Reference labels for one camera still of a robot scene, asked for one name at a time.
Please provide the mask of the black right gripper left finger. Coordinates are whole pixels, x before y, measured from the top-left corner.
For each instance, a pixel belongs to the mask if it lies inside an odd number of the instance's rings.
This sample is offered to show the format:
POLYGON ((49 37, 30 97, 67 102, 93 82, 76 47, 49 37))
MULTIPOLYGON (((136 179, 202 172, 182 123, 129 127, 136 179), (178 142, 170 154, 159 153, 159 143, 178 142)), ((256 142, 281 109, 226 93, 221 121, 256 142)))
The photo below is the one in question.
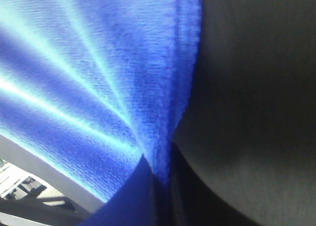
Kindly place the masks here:
POLYGON ((141 157, 130 178, 97 212, 80 226, 156 226, 153 174, 141 157))

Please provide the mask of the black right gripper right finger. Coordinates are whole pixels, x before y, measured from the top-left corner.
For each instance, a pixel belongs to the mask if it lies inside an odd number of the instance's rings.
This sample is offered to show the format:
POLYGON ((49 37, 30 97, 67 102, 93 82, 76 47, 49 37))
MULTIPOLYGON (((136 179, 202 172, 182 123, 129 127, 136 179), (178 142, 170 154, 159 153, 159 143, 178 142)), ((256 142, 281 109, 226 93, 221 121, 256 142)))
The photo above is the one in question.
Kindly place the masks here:
POLYGON ((171 145, 170 190, 175 226, 253 226, 210 190, 193 171, 176 143, 171 145))

